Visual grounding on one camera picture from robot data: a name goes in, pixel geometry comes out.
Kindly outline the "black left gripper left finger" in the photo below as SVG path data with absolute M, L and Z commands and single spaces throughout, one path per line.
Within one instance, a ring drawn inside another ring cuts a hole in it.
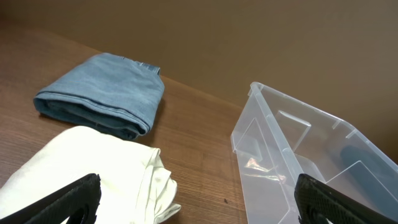
M 87 174 L 1 219 L 1 224 L 94 223 L 100 204 L 98 174 Z

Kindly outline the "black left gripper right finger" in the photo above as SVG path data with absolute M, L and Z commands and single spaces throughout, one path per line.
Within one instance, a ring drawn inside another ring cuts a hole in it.
M 300 224 L 397 224 L 308 174 L 294 190 Z

